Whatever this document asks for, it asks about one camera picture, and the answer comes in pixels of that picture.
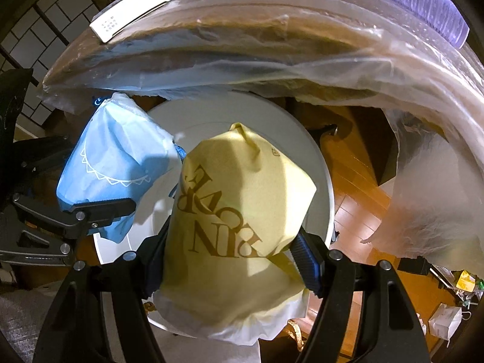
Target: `light blue bag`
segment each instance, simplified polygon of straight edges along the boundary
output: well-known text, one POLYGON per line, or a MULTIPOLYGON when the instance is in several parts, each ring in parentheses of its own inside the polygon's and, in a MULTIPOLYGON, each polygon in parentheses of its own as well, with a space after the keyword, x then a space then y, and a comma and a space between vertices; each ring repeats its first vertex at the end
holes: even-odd
MULTIPOLYGON (((177 163, 173 137, 125 94, 114 93, 94 113, 57 185, 62 210, 73 204, 132 198, 139 204, 153 183, 177 163)), ((119 243, 135 214, 91 229, 119 243)))

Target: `blue gripper pad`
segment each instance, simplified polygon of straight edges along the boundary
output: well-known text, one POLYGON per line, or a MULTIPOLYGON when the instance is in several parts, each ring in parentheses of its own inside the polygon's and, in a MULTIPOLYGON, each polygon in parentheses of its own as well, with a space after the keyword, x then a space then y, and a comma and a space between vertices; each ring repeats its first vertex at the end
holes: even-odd
POLYGON ((299 273, 306 285, 306 288, 313 291, 316 295, 319 295, 322 290, 322 269, 323 256, 319 252, 317 246, 324 246, 327 250, 324 242, 319 236, 309 235, 301 227, 296 238, 292 241, 290 251, 296 262, 299 273), (315 244, 313 240, 320 240, 318 244, 315 244))

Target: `white round tray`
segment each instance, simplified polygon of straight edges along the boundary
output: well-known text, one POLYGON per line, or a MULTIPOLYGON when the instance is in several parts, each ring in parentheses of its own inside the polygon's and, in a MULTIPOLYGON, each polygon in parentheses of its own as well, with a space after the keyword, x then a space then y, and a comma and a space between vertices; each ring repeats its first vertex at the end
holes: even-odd
MULTIPOLYGON (((152 119, 170 132, 175 142, 190 152, 200 141, 228 131, 240 122, 257 132, 304 170, 316 185, 303 227, 319 235, 329 247, 335 221, 335 199, 326 162, 318 145, 306 129, 288 112, 256 95, 231 91, 223 96, 196 100, 171 100, 149 112, 152 119)), ((180 168, 156 180, 136 209, 135 223, 119 244, 94 235, 101 263, 113 262, 126 251, 136 250, 141 242, 159 232, 171 214, 173 199, 168 196, 180 177, 180 168)), ((149 321, 166 330, 157 311, 149 321)))

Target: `white paper bag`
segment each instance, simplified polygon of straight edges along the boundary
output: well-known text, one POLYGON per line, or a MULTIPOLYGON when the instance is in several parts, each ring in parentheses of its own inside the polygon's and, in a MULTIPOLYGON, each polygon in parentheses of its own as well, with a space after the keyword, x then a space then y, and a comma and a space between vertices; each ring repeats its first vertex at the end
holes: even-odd
POLYGON ((462 308, 441 303, 428 321, 430 334, 449 341, 456 332, 462 319, 462 308))

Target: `white plastic bag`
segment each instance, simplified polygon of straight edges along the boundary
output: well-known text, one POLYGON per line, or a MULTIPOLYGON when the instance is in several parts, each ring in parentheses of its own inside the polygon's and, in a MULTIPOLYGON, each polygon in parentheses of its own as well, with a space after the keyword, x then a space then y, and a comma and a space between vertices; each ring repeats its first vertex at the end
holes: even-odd
POLYGON ((483 274, 484 181, 469 149, 453 148, 410 113, 385 114, 399 143, 397 176, 387 214, 364 242, 483 274))
POLYGON ((430 334, 449 341, 462 319, 462 308, 441 303, 428 321, 430 334))

